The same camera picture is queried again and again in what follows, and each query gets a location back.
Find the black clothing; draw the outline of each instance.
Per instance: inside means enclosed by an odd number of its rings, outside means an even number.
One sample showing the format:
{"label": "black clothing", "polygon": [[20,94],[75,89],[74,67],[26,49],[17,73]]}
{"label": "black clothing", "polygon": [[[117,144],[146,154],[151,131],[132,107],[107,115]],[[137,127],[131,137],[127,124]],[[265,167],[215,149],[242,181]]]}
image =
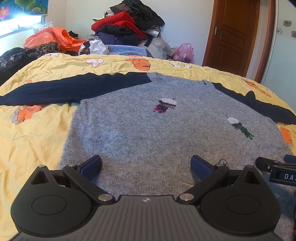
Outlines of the black clothing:
{"label": "black clothing", "polygon": [[266,117],[269,117],[274,122],[280,122],[288,125],[291,125],[291,124],[296,125],[296,116],[293,114],[292,111],[285,109],[281,106],[256,100],[256,97],[253,91],[249,91],[246,94],[246,96],[243,96],[242,94],[238,94],[234,91],[226,89],[220,83],[213,83],[213,85],[217,90],[247,105],[248,107],[252,108],[258,113]]}
{"label": "black clothing", "polygon": [[114,14],[127,12],[135,20],[135,25],[146,31],[155,25],[164,25],[163,19],[157,15],[150,7],[143,4],[140,0],[123,0],[122,3],[110,7]]}
{"label": "black clothing", "polygon": [[296,7],[296,0],[289,0]]}
{"label": "black clothing", "polygon": [[100,28],[95,35],[99,36],[99,33],[112,34],[120,41],[127,43],[128,45],[138,46],[139,40],[136,33],[129,28],[123,28],[113,25],[105,25]]}
{"label": "black clothing", "polygon": [[73,31],[68,32],[68,34],[74,38],[74,39],[78,39],[78,34],[74,33]]}
{"label": "black clothing", "polygon": [[148,34],[148,40],[147,42],[144,44],[145,47],[149,47],[149,45],[151,44],[152,40],[153,40],[153,36]]}
{"label": "black clothing", "polygon": [[36,53],[23,48],[13,48],[0,56],[0,86],[21,68],[37,59]]}

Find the orange plastic bag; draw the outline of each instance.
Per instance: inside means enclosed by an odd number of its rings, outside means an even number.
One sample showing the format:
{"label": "orange plastic bag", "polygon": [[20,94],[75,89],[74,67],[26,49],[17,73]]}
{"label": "orange plastic bag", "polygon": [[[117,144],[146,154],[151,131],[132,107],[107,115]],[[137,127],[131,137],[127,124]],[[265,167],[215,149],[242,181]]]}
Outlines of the orange plastic bag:
{"label": "orange plastic bag", "polygon": [[61,51],[75,52],[78,52],[80,46],[86,42],[86,40],[72,38],[63,28],[45,28],[28,37],[24,43],[24,49],[34,49],[41,44],[47,44],[51,41],[57,42]]}

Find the door frame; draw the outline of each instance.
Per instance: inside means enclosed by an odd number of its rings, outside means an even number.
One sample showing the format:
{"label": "door frame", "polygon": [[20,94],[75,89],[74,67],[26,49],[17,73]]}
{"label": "door frame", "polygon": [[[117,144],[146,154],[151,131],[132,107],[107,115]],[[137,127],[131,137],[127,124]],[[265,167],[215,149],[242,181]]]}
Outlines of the door frame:
{"label": "door frame", "polygon": [[[208,36],[208,39],[207,39],[207,46],[206,46],[206,49],[205,49],[205,55],[204,55],[204,59],[203,59],[203,62],[202,62],[202,66],[207,66],[208,57],[209,57],[209,53],[210,53],[210,47],[211,47],[211,44],[212,44],[212,40],[214,38],[214,31],[215,31],[214,29],[215,29],[215,23],[216,23],[216,18],[217,18],[217,11],[218,11],[218,1],[219,0],[214,0],[212,20],[211,20],[211,25],[210,25],[210,32],[209,32],[209,36]],[[256,19],[255,19],[255,29],[254,29],[254,33],[253,33],[253,37],[252,37],[252,43],[251,43],[251,49],[250,49],[251,51],[249,52],[249,56],[248,56],[248,59],[247,59],[247,64],[246,64],[246,67],[245,67],[245,70],[244,70],[244,74],[242,75],[243,77],[246,77],[246,75],[247,75],[247,71],[249,69],[251,57],[252,57],[253,50],[254,50],[255,40],[256,40],[256,36],[257,36],[258,22],[259,22],[259,12],[260,12],[260,0],[257,0],[257,12],[256,12]]]}
{"label": "door frame", "polygon": [[269,0],[268,2],[268,23],[267,23],[265,42],[264,42],[258,70],[254,79],[254,81],[256,81],[259,84],[262,82],[262,78],[266,70],[266,66],[267,66],[270,51],[271,51],[272,41],[274,38],[274,28],[276,24],[276,1],[277,0]]}

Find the white wall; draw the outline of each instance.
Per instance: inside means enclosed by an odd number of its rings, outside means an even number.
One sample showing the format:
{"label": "white wall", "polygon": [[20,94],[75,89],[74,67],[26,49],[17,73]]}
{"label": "white wall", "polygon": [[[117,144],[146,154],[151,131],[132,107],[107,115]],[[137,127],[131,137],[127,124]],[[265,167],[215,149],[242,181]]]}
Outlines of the white wall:
{"label": "white wall", "polygon": [[54,27],[65,28],[67,0],[49,0],[46,22],[52,22]]}
{"label": "white wall", "polygon": [[[66,4],[67,0],[49,0],[48,16],[45,18],[46,22],[52,21],[55,27],[64,28],[66,22]],[[30,29],[0,38],[0,56],[12,48],[23,48],[25,40],[33,34],[33,30]]]}
{"label": "white wall", "polygon": [[0,56],[15,47],[24,47],[25,40],[33,35],[32,29],[0,38]]}
{"label": "white wall", "polygon": [[261,60],[268,23],[269,0],[260,0],[258,30],[246,78],[254,80]]}
{"label": "white wall", "polygon": [[[288,0],[279,0],[278,27],[282,19],[296,21],[296,7]],[[291,30],[296,31],[293,22]],[[296,38],[277,34],[274,50],[263,85],[270,88],[296,111]]]}
{"label": "white wall", "polygon": [[[194,48],[194,64],[201,65],[209,35],[214,0],[142,0],[166,23],[161,37],[171,47],[191,43]],[[80,39],[93,33],[93,18],[101,18],[107,8],[121,0],[68,0],[66,29],[79,34]]]}

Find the door handle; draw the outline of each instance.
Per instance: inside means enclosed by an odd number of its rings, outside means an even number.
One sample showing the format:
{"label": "door handle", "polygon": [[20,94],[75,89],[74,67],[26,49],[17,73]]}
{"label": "door handle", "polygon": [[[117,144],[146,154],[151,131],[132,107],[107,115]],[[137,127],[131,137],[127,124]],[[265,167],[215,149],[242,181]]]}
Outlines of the door handle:
{"label": "door handle", "polygon": [[215,35],[218,34],[219,29],[217,27],[215,27]]}

